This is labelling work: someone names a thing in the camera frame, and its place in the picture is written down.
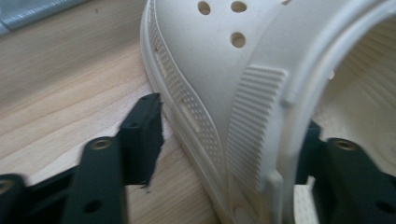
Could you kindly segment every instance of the wooden table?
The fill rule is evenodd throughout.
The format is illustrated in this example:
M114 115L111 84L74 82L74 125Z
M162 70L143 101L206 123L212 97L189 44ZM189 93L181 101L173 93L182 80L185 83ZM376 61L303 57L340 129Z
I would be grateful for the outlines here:
M94 0L0 37L0 174L35 184L78 163L151 92L139 25L145 1ZM151 193L128 187L133 223L218 223L164 122Z

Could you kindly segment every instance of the shoe ventilation hole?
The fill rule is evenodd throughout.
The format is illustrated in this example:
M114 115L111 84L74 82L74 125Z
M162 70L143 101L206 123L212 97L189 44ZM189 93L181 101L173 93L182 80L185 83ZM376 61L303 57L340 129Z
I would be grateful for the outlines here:
M240 49L244 47L246 44L245 36L239 32L233 33L231 35L231 43L233 44L234 47Z
M189 106L186 104L186 102L184 100L182 100L182 102L180 102L180 105L181 105L181 110L183 111L186 118L189 120L192 128L197 133L199 133L201 131L201 127L199 125L198 119L194 116L193 113L191 113Z
M231 9L236 12L244 12L247 10L247 5L243 2L235 1L231 4Z
M203 15L209 15L210 13L210 6L207 2L202 1L198 3L198 10L203 14Z
M168 76L168 72L167 72L165 64L163 64L163 60L161 59L161 53L160 53L160 50L159 50L158 46L156 46L154 48L154 55L155 55L155 58L157 59L158 65L160 66L160 69L162 71L163 76L167 77Z

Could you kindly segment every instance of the wood grain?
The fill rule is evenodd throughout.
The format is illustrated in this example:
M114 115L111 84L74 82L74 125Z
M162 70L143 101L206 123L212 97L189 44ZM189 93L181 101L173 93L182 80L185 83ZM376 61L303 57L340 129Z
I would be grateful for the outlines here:
M113 135L151 92L139 46L145 1L95 0L0 37L0 174L29 184L79 160L92 138ZM150 194L128 187L132 223L219 223L164 121Z

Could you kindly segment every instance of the black plastic bracket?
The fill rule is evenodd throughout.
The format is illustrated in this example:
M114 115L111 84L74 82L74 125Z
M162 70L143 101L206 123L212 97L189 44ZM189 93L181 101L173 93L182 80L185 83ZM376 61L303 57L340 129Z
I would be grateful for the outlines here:
M149 185L163 145L159 93L142 97L114 137L91 140L79 165L31 187L0 175L0 224L128 223L126 185Z
M327 143L312 123L300 154L297 184L315 180L313 196L321 224L394 224L396 188L364 150L346 139Z

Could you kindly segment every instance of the metal screw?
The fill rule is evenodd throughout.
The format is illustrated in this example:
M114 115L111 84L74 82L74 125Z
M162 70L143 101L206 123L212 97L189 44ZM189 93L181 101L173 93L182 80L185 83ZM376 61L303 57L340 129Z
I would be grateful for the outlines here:
M334 143L337 147L339 147L343 150L353 151L353 150L357 149L355 144L345 141L345 140L337 140Z
M0 195L6 193L9 189L14 186L14 181L12 180L0 180Z
M108 139L99 139L91 143L91 148L94 150L105 149L111 146L111 141Z

